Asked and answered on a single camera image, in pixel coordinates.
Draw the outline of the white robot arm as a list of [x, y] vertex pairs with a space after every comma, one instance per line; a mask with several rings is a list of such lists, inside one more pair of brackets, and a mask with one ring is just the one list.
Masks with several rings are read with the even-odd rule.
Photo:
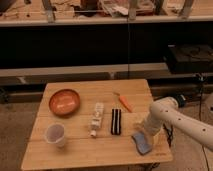
[[185, 103], [182, 96], [166, 97], [150, 104], [149, 114], [137, 125], [133, 135], [136, 147], [141, 154], [146, 154], [154, 146], [154, 136], [159, 133], [164, 122], [172, 124], [183, 133], [213, 151], [213, 126], [185, 116], [178, 108]]

